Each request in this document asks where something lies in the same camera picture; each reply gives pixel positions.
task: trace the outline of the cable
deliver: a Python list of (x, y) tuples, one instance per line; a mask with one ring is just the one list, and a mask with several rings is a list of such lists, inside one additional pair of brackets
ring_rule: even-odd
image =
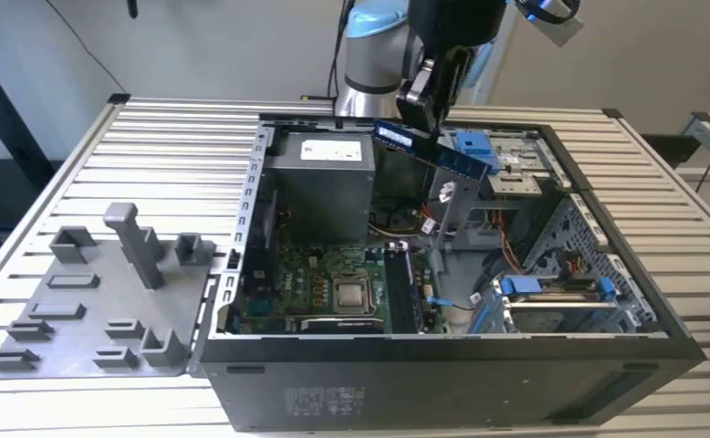
[[(355, 7), (356, 0), (342, 1), (342, 16), (339, 17), (339, 30), (335, 38), (335, 52), (332, 63), (330, 64), (330, 75), (327, 76), (327, 97), (336, 99), (342, 93), (339, 88), (339, 52), (342, 51), (343, 31), (350, 20), (350, 12)], [(332, 96), (332, 86), (335, 85), (335, 97)]]
[(53, 9), (53, 12), (56, 12), (57, 16), (60, 16), (60, 18), (63, 19), (64, 21), (64, 24), (67, 25), (67, 28), (71, 29), (71, 32), (73, 32), (73, 35), (76, 36), (76, 39), (77, 39), (77, 42), (81, 43), (81, 46), (84, 47), (84, 51), (89, 54), (91, 58), (95, 60), (95, 62), (97, 63), (97, 65), (103, 68), (104, 72), (108, 74), (108, 76), (113, 79), (113, 82), (116, 83), (119, 89), (121, 90), (123, 93), (127, 93), (127, 89), (124, 89), (124, 87), (121, 86), (121, 83), (119, 82), (119, 80), (116, 79), (116, 77), (113, 76), (113, 73), (111, 73), (111, 70), (108, 70), (108, 68), (105, 67), (105, 65), (103, 64), (103, 62), (100, 62), (100, 59), (97, 59), (97, 57), (95, 56), (93, 53), (91, 53), (89, 51), (89, 48), (87, 47), (87, 43), (84, 43), (84, 40), (81, 39), (81, 36), (77, 34), (76, 30), (73, 29), (73, 26), (71, 25), (71, 23), (67, 21), (67, 18), (64, 18), (64, 15), (63, 13), (60, 12), (60, 10), (57, 9), (57, 6), (53, 5), (53, 3), (51, 2), (51, 0), (45, 0), (47, 1), (47, 4), (51, 6), (51, 9)]
[(709, 162), (709, 166), (706, 167), (706, 172), (703, 172), (703, 176), (701, 177), (701, 180), (698, 181), (698, 185), (695, 186), (695, 193), (701, 191), (701, 187), (703, 186), (703, 183), (706, 181), (706, 176), (709, 176), (709, 171), (710, 171), (710, 162)]
[(472, 312), (476, 310), (475, 308), (464, 308), (463, 306), (458, 306), (456, 304), (452, 304), (454, 308), (459, 308), (460, 310), (464, 310), (466, 312)]
[(524, 271), (519, 268), (518, 258), (514, 255), (514, 250), (511, 249), (511, 244), (508, 243), (508, 238), (506, 236), (506, 221), (503, 220), (503, 210), (495, 212), (495, 218), (498, 222), (498, 228), (500, 229), (500, 248), (503, 250), (503, 257), (511, 265), (511, 268), (516, 271), (518, 274), (524, 274)]
[(419, 234), (415, 234), (415, 235), (406, 235), (406, 234), (400, 234), (400, 233), (392, 233), (387, 230), (383, 230), (382, 228), (379, 228), (376, 225), (374, 225), (371, 222), (368, 222), (368, 227), (376, 232), (379, 233), (380, 235), (386, 235), (387, 237), (394, 237), (395, 239), (400, 239), (400, 238), (404, 238), (404, 237), (415, 237), (418, 236)]

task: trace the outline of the black cable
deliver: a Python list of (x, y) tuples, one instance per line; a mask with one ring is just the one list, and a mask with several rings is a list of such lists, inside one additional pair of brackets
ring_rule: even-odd
[[(330, 64), (330, 75), (327, 77), (327, 97), (336, 99), (342, 91), (339, 88), (339, 53), (342, 51), (343, 31), (350, 20), (350, 12), (355, 7), (355, 0), (342, 1), (342, 15), (339, 17), (339, 30), (335, 38), (335, 52), (332, 54), (332, 63)], [(335, 85), (335, 98), (332, 96), (332, 86)]]
[(73, 32), (73, 35), (76, 36), (77, 42), (81, 43), (81, 46), (84, 47), (84, 51), (89, 54), (91, 58), (95, 60), (97, 65), (103, 68), (104, 72), (113, 79), (113, 82), (116, 83), (116, 85), (117, 85), (119, 89), (121, 90), (121, 92), (127, 93), (127, 90), (124, 89), (124, 87), (121, 87), (121, 83), (119, 82), (119, 80), (113, 76), (113, 73), (111, 73), (111, 70), (108, 70), (108, 68), (103, 65), (103, 62), (100, 62), (100, 59), (97, 59), (95, 54), (91, 53), (89, 48), (87, 47), (87, 43), (84, 43), (84, 40), (81, 39), (81, 36), (77, 34), (76, 30), (73, 29), (73, 26), (71, 26), (71, 23), (67, 21), (67, 18), (64, 18), (63, 13), (57, 9), (57, 6), (53, 5), (51, 0), (47, 0), (47, 4), (51, 6), (51, 9), (53, 9), (53, 12), (57, 13), (57, 16), (60, 16), (60, 18), (63, 19), (64, 24), (67, 25), (67, 28), (71, 29), (71, 32)]
[(459, 308), (460, 310), (464, 310), (466, 312), (472, 312), (476, 310), (475, 308), (464, 308), (463, 306), (458, 306), (456, 304), (452, 304), (454, 308)]
[(706, 167), (706, 172), (703, 172), (703, 176), (701, 177), (701, 180), (698, 181), (698, 185), (695, 186), (695, 193), (701, 191), (701, 187), (703, 186), (703, 183), (706, 181), (706, 176), (709, 176), (709, 171), (710, 171), (710, 162), (709, 162), (709, 167)]

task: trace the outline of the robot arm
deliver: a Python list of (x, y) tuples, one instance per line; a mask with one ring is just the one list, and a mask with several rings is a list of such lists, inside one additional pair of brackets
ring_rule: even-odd
[[(528, 21), (562, 25), (576, 16), (580, 0), (555, 0), (567, 15), (546, 8), (551, 0), (514, 0)], [(403, 122), (415, 128), (432, 145), (440, 123), (456, 102), (475, 57), (475, 47), (498, 34), (507, 1), (411, 0), (408, 21), (424, 44), (424, 56), (414, 79), (403, 83), (398, 109)]]

